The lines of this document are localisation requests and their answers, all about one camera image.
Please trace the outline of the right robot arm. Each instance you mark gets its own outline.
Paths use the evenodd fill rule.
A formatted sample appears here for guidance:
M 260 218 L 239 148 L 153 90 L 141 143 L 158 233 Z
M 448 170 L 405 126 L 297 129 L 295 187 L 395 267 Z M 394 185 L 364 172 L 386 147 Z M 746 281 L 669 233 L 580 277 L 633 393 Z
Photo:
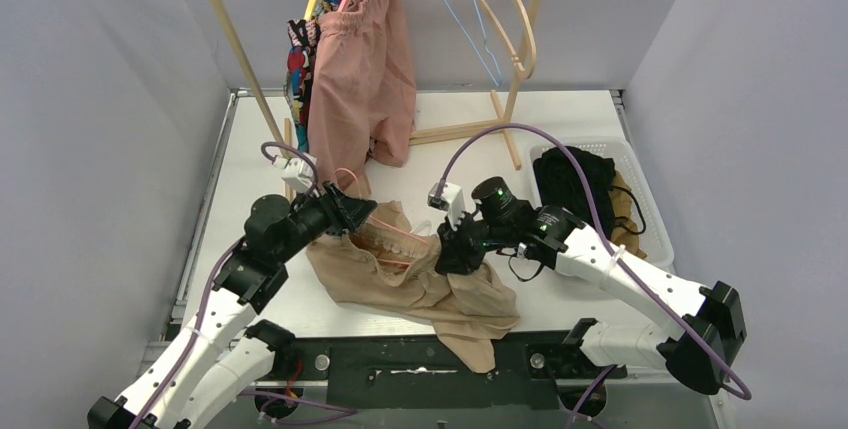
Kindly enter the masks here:
M 536 208 L 516 198 L 500 176 L 480 183 L 472 197 L 475 209 L 469 212 L 455 184 L 439 181 L 428 194 L 429 206 L 445 214 L 437 230 L 438 272 L 469 275 L 490 252 L 516 257 L 576 277 L 647 318 L 640 326 L 581 319 L 562 349 L 568 371 L 585 376 L 610 365 L 665 369 L 701 394 L 729 388 L 730 367 L 746 339 L 735 288 L 671 274 L 613 245 L 563 207 Z

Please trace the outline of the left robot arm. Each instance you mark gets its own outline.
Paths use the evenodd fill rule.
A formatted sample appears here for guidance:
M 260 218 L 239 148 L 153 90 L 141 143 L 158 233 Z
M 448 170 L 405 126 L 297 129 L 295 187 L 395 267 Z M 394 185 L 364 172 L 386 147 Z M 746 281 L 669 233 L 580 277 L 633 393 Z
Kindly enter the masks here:
M 261 318 L 287 262 L 323 235 L 358 230 L 377 202 L 332 183 L 318 195 L 257 199 L 244 234 L 215 263 L 194 316 L 116 398 L 89 409 L 91 428 L 203 428 L 252 383 L 295 365 L 293 334 Z

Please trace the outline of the black shorts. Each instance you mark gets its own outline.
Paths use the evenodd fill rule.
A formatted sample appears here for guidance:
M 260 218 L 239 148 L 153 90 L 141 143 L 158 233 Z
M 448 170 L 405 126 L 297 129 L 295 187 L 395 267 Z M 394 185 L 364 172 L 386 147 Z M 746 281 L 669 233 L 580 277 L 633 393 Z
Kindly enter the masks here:
M 615 162 L 572 146 L 568 151 L 554 147 L 533 161 L 541 203 L 561 206 L 590 225 L 596 213 L 609 240 L 614 212 L 608 192 L 618 171 Z

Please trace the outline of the beige shorts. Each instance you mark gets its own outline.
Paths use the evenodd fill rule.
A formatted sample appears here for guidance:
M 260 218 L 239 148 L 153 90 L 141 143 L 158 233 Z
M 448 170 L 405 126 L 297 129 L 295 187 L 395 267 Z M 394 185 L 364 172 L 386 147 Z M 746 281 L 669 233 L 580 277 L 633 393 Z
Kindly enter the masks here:
M 372 215 L 412 232 L 398 201 L 379 204 Z M 495 341 L 520 321 L 516 293 L 488 263 L 470 275 L 438 274 L 438 237 L 418 236 L 429 245 L 368 218 L 356 232 L 320 237 L 307 247 L 306 257 L 335 302 L 427 320 L 470 371 L 494 370 Z

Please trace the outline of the blue hanger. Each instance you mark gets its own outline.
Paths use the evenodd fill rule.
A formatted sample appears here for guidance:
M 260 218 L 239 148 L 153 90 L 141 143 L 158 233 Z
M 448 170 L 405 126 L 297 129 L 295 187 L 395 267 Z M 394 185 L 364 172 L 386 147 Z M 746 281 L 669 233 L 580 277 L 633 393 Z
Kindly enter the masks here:
M 489 25 L 479 0 L 441 0 L 473 55 L 495 88 L 504 82 L 503 69 L 489 43 Z

